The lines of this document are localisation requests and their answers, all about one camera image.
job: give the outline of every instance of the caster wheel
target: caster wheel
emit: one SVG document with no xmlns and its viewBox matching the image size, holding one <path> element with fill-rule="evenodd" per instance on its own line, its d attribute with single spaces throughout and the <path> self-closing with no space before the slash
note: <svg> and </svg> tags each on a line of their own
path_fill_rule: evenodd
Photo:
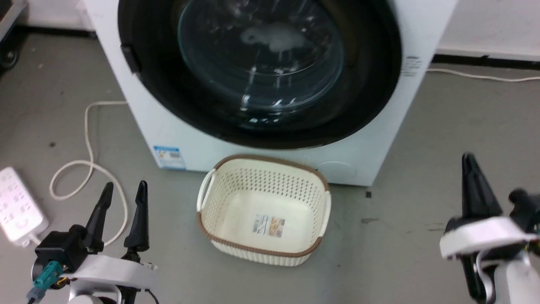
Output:
<svg viewBox="0 0 540 304">
<path fill-rule="evenodd" d="M 19 52 L 16 50 L 7 50 L 0 52 L 0 68 L 9 70 L 19 61 Z"/>
</svg>

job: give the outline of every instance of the brown basket rim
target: brown basket rim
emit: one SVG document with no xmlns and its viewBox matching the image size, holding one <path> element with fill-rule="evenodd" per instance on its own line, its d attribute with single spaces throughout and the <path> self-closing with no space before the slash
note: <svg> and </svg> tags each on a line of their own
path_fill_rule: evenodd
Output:
<svg viewBox="0 0 540 304">
<path fill-rule="evenodd" d="M 324 176 L 322 176 L 322 174 L 320 172 L 318 172 L 317 170 L 315 170 L 313 168 L 310 168 L 308 166 L 304 166 L 304 165 L 295 163 L 295 162 L 281 160 L 279 158 L 273 158 L 273 157 L 268 157 L 268 156 L 259 156 L 259 155 L 251 155 L 251 154 L 237 154 L 237 155 L 228 156 L 228 157 L 222 159 L 220 162 L 218 162 L 215 165 L 214 169 L 218 170 L 226 162 L 231 161 L 231 160 L 240 159 L 240 158 L 245 158 L 245 159 L 250 159 L 250 160 L 258 160 L 258 161 L 274 162 L 274 163 L 284 164 L 284 165 L 287 165 L 287 166 L 303 169 L 305 171 L 308 171 L 308 172 L 311 172 L 311 173 L 315 174 L 322 181 L 322 183 L 323 183 L 323 185 L 325 187 L 325 191 L 330 191 L 330 186 L 328 185 L 328 182 L 326 181 L 326 178 Z M 319 246 L 319 244 L 322 241 L 322 236 L 319 236 L 319 237 L 317 237 L 315 242 L 309 248 L 307 248 L 304 251 L 297 252 L 297 253 L 278 252 L 278 251 L 265 250 L 265 249 L 259 249 L 259 248 L 255 248 L 255 247 L 241 245 L 241 244 L 238 244 L 238 243 L 234 243 L 234 242 L 231 242 L 231 241 L 221 239 L 221 238 L 209 233 L 208 230 L 206 230 L 206 228 L 204 227 L 203 216 L 202 216 L 201 212 L 197 212 L 197 224 L 198 224 L 199 228 L 202 230 L 202 232 L 206 235 L 206 237 L 209 238 L 212 241 L 222 243 L 224 245 L 231 246 L 231 247 L 234 247 L 234 248 L 237 248 L 237 249 L 247 250 L 247 251 L 254 252 L 254 253 L 259 253 L 259 254 L 267 254 L 267 255 L 275 255 L 275 256 L 283 256 L 283 257 L 303 257 L 303 256 L 311 254 L 313 251 L 315 251 L 315 249 L 317 249 L 317 247 Z"/>
<path fill-rule="evenodd" d="M 247 251 L 255 252 L 255 253 L 260 253 L 260 254 L 267 254 L 267 255 L 275 255 L 275 256 L 283 256 L 283 257 L 303 257 L 315 251 L 315 249 L 317 249 L 317 247 L 322 241 L 322 236 L 317 237 L 313 245 L 311 245 L 308 249 L 302 252 L 297 252 L 297 253 L 279 252 L 279 251 L 265 250 L 265 249 L 245 246 L 245 245 L 241 245 L 241 244 L 227 241 L 224 239 L 220 239 L 219 237 L 209 233 L 208 230 L 206 230 L 203 224 L 203 216 L 201 215 L 201 212 L 197 212 L 197 224 L 199 228 L 202 230 L 202 233 L 204 233 L 204 235 L 206 235 L 206 237 L 212 241 L 216 241 L 218 243 L 222 243 L 224 245 L 231 246 L 234 248 L 247 250 Z"/>
</svg>

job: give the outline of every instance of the floor stain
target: floor stain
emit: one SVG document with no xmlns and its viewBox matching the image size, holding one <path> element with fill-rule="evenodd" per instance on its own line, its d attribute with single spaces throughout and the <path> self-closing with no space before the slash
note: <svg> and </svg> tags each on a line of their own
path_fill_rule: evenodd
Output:
<svg viewBox="0 0 540 304">
<path fill-rule="evenodd" d="M 338 230 L 341 230 L 341 225 L 339 225 L 337 221 L 334 221 L 334 225 Z"/>
<path fill-rule="evenodd" d="M 365 219 L 362 219 L 362 224 L 369 224 L 371 222 L 377 222 L 379 219 L 374 219 L 372 217 L 367 217 Z"/>
</svg>

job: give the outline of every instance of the basket handle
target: basket handle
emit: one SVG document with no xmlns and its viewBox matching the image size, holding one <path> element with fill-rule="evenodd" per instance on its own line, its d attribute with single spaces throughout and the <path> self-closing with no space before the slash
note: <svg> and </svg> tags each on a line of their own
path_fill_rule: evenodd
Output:
<svg viewBox="0 0 540 304">
<path fill-rule="evenodd" d="M 197 212 L 200 212 L 206 204 L 206 200 L 208 199 L 208 188 L 214 181 L 214 173 L 215 168 L 210 170 L 202 180 L 201 187 L 199 188 L 199 195 L 197 196 Z"/>
<path fill-rule="evenodd" d="M 330 194 L 330 191 L 326 191 L 325 216 L 322 222 L 321 234 L 319 234 L 320 237 L 325 234 L 326 227 L 328 227 L 328 221 L 330 220 L 330 209 L 332 209 L 332 195 Z"/>
</svg>

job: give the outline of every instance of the white basket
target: white basket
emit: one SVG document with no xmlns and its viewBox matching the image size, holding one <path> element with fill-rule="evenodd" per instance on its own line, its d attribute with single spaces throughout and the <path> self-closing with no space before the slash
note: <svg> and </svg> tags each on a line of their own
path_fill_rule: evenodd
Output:
<svg viewBox="0 0 540 304">
<path fill-rule="evenodd" d="M 332 199 L 312 168 L 235 155 L 204 178 L 198 223 L 220 251 L 269 265 L 305 262 L 325 234 Z"/>
</svg>

